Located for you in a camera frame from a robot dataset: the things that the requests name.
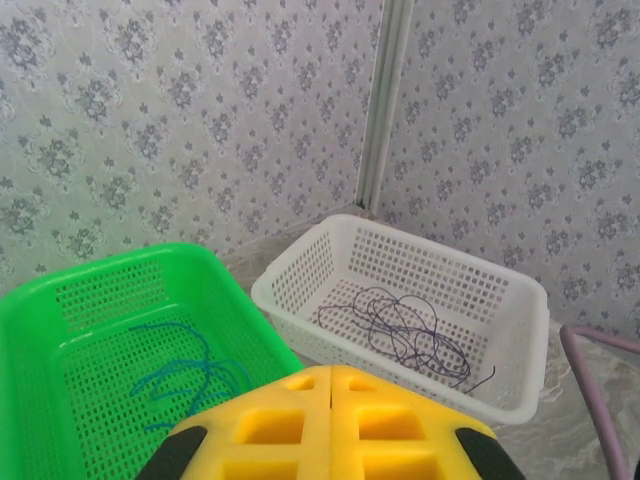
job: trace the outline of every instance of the purple pipe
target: purple pipe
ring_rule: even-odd
[[[606,333],[598,332],[589,327],[564,325],[560,328],[560,340],[562,341],[564,352],[571,365],[573,375],[576,377],[582,396],[591,414],[593,424],[596,427],[604,458],[607,462],[609,475],[612,480],[629,480],[631,475],[629,474],[627,460],[625,459],[613,420],[611,419],[611,415],[609,415],[609,409],[600,395],[598,386],[589,372],[589,367],[582,353],[580,353],[578,349],[575,335],[581,335],[596,342],[601,342],[637,355],[640,355],[640,345]]]

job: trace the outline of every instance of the wall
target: wall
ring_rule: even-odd
[[[418,0],[383,218],[538,279],[561,322],[640,338],[631,1]]]
[[[382,0],[0,0],[0,293],[354,200]]]

